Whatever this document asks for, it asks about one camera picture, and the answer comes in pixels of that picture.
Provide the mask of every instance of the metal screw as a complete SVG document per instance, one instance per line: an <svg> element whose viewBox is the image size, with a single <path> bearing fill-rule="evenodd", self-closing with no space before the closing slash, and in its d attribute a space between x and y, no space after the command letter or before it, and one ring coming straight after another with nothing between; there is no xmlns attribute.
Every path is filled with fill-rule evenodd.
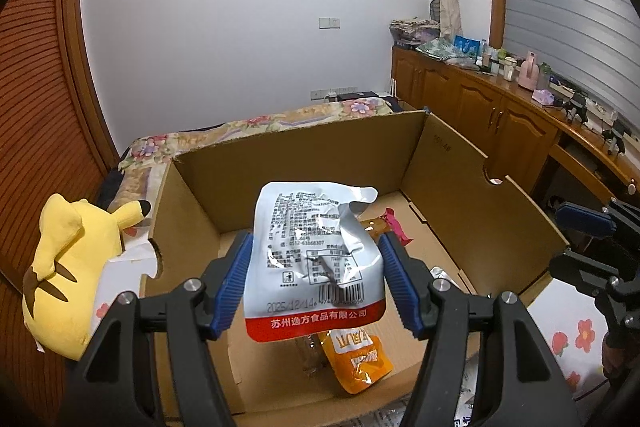
<svg viewBox="0 0 640 427"><path fill-rule="evenodd" d="M182 286L188 292L196 292L202 288L202 281L200 279L189 279L188 281L185 281Z"/></svg>
<svg viewBox="0 0 640 427"><path fill-rule="evenodd" d="M118 302L120 304L124 304L125 306L127 304L131 304L133 302L133 299L136 298L136 294L133 292L123 292L120 295L118 295Z"/></svg>
<svg viewBox="0 0 640 427"><path fill-rule="evenodd" d="M450 290L451 283L446 279L436 279L433 281L433 287L439 292L446 292Z"/></svg>
<svg viewBox="0 0 640 427"><path fill-rule="evenodd" d="M518 296L513 292L502 292L500 298L507 304L515 304L518 302Z"/></svg>

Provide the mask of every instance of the snack package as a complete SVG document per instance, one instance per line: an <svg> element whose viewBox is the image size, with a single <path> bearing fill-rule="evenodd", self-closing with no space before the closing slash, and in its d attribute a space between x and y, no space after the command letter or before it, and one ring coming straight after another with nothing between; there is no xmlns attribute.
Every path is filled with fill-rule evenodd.
<svg viewBox="0 0 640 427"><path fill-rule="evenodd" d="M257 342L355 328L385 312L382 256L356 219L375 188L265 185L255 207L244 320Z"/></svg>
<svg viewBox="0 0 640 427"><path fill-rule="evenodd" d="M357 394L393 370L380 340L364 328L320 333L320 343L340 385Z"/></svg>

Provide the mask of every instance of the floral bedspread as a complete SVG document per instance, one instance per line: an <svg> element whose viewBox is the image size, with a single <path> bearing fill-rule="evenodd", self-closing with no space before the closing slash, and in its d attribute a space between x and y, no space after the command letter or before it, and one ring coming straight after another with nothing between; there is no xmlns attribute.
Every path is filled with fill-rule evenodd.
<svg viewBox="0 0 640 427"><path fill-rule="evenodd" d="M174 132L137 139L132 143L126 158L118 165L124 172L124 179L109 211L113 212L128 201L149 201L152 211L136 227L138 232L135 229L129 230L130 235L135 237L140 235L142 229L148 228L166 165L180 154L254 134L390 113L393 113L390 105L381 98L359 98L228 122L208 131Z"/></svg>

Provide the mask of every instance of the plush ear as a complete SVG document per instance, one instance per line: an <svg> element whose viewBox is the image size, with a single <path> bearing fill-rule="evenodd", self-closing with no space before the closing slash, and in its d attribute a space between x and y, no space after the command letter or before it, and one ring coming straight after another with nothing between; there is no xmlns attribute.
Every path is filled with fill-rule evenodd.
<svg viewBox="0 0 640 427"><path fill-rule="evenodd" d="M60 194L52 195L40 213L40 241L33 256L38 281L54 272L54 261L82 229L82 217Z"/></svg>
<svg viewBox="0 0 640 427"><path fill-rule="evenodd" d="M148 201L129 201L111 215L116 219L118 228L124 230L137 225L150 210L151 204Z"/></svg>

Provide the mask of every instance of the window blind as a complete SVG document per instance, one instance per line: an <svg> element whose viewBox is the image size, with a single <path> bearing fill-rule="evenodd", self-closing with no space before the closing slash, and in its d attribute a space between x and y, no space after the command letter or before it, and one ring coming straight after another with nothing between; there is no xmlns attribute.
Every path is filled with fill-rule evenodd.
<svg viewBox="0 0 640 427"><path fill-rule="evenodd" d="M629 0L506 0L504 47L555 71L640 128L640 18Z"/></svg>

